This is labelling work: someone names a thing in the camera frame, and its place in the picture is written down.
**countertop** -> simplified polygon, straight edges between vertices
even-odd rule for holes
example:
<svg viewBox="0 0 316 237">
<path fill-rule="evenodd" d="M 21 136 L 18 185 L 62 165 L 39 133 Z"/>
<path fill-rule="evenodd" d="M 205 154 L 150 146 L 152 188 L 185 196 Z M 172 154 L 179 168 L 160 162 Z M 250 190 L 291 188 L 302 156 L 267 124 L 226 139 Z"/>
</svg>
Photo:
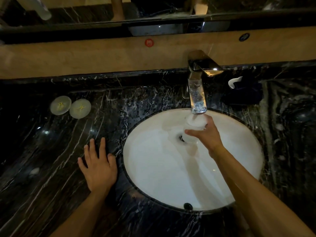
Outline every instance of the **countertop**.
<svg viewBox="0 0 316 237">
<path fill-rule="evenodd" d="M 316 231 L 316 68 L 227 67 L 203 79 L 209 110 L 230 115 L 254 132 L 265 164 L 260 181 Z M 221 101 L 232 77 L 262 83 L 257 105 Z M 143 195 L 124 171 L 123 146 L 138 123 L 161 111 L 189 108 L 183 99 L 186 70 L 98 74 L 2 82 L 0 118 L 0 235 L 49 236 L 88 196 L 77 166 L 90 138 L 107 141 L 117 157 L 118 180 L 105 200 L 93 236 L 237 236 L 249 232 L 238 208 L 206 214 L 177 211 Z M 54 116 L 49 105 L 66 94 L 85 98 L 90 114 Z"/>
</svg>

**faucet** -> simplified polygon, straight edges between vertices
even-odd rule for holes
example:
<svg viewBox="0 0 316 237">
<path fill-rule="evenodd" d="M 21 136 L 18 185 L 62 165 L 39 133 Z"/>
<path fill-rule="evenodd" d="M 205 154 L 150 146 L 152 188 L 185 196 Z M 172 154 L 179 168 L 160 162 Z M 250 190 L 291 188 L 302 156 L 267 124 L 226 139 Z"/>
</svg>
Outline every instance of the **faucet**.
<svg viewBox="0 0 316 237">
<path fill-rule="evenodd" d="M 206 112 L 206 102 L 202 84 L 202 73 L 208 77 L 216 76 L 223 69 L 202 50 L 192 51 L 188 54 L 190 75 L 188 78 L 188 91 L 191 100 L 191 113 L 200 115 Z"/>
</svg>

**red sticker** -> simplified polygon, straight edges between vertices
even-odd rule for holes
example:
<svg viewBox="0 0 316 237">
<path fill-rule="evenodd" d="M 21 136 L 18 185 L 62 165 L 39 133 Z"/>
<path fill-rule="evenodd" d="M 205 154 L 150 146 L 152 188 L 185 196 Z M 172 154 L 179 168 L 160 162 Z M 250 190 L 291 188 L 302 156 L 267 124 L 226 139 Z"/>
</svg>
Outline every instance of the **red sticker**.
<svg viewBox="0 0 316 237">
<path fill-rule="evenodd" d="M 149 38 L 145 41 L 145 45 L 148 47 L 152 47 L 154 45 L 154 41 Z"/>
</svg>

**person's right arm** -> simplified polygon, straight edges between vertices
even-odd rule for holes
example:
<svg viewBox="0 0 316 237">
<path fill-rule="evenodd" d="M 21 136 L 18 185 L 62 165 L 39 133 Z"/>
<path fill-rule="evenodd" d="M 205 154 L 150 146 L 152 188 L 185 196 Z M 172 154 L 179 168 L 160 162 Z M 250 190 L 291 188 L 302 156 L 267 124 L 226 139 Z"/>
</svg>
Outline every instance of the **person's right arm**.
<svg viewBox="0 0 316 237">
<path fill-rule="evenodd" d="M 272 192 L 255 179 L 223 146 L 212 117 L 203 131 L 185 130 L 199 138 L 223 175 L 237 205 L 256 236 L 316 236 Z"/>
</svg>

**sink basin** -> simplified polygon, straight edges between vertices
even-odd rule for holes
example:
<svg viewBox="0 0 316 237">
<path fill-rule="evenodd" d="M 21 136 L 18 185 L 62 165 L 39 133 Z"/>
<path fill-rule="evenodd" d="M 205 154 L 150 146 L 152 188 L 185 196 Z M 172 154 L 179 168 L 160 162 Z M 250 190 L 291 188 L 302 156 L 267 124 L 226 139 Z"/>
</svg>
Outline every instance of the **sink basin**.
<svg viewBox="0 0 316 237">
<path fill-rule="evenodd" d="M 190 109 L 160 112 L 140 123 L 126 139 L 123 162 L 133 184 L 152 199 L 177 209 L 210 211 L 235 200 L 208 150 L 181 141 Z M 255 177 L 263 166 L 261 146 L 237 120 L 214 111 L 224 146 Z"/>
</svg>

